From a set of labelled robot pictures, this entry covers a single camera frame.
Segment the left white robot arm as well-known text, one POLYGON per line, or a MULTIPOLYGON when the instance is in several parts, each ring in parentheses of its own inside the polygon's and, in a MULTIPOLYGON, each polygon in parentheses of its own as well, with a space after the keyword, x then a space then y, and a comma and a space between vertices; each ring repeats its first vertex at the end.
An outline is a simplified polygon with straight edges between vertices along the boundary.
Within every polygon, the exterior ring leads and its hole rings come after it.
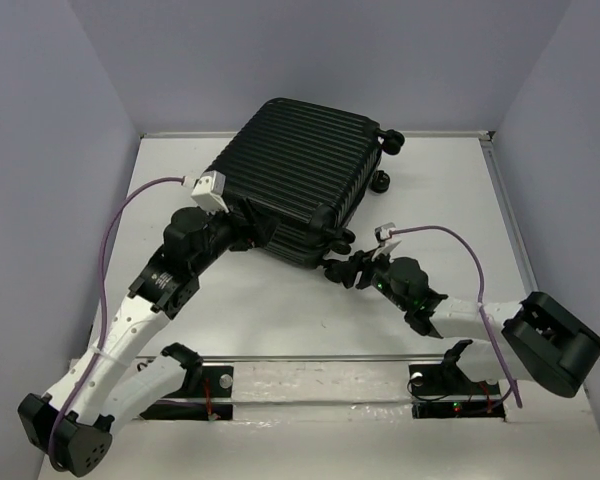
POLYGON ((189 395, 201 383, 202 357, 181 343, 132 377, 124 375, 144 346, 176 318, 200 288, 201 275, 225 252, 265 247, 278 221, 243 199, 237 209, 177 210, 163 243, 134 280, 98 339, 44 394, 28 394, 17 412, 29 441, 58 472, 93 471, 114 436, 162 397, 189 395))

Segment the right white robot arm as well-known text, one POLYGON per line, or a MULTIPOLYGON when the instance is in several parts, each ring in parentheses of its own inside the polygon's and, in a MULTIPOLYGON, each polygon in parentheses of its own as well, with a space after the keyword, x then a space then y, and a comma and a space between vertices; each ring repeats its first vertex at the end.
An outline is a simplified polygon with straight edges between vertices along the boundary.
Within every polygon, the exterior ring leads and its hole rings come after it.
POLYGON ((324 269, 345 288, 376 289, 417 334, 454 340, 440 368, 453 392, 513 379, 572 398, 600 358, 600 336, 544 292, 509 302, 461 300, 431 288, 417 260, 386 253, 358 251, 324 269))

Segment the black hard-shell suitcase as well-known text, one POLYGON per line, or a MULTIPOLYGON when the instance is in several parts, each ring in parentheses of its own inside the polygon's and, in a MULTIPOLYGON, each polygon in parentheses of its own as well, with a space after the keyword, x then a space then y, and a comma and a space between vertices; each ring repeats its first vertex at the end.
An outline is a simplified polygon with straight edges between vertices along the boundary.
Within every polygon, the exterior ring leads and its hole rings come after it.
POLYGON ((402 133, 366 116, 300 100, 265 102, 209 165, 224 175, 228 206, 242 198, 278 219, 266 251, 315 269, 329 253, 348 254, 348 224, 367 191, 384 193, 383 155, 402 133))

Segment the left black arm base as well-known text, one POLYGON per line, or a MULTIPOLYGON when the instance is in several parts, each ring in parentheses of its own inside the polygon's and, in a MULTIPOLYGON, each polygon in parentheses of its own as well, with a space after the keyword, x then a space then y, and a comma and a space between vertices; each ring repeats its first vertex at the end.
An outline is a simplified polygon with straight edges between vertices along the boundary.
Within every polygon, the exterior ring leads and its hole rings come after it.
POLYGON ((143 420, 231 421, 234 414, 232 392, 234 367, 205 364, 198 377, 159 399, 139 414, 143 420))

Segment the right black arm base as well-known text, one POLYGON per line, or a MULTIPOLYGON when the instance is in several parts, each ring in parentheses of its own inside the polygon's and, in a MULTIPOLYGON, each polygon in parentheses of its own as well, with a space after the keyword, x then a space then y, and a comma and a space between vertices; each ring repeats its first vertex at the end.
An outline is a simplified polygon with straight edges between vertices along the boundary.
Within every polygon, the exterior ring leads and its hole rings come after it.
POLYGON ((410 365, 407 392, 417 420, 506 418, 498 384, 472 382, 458 369, 442 364, 410 365))

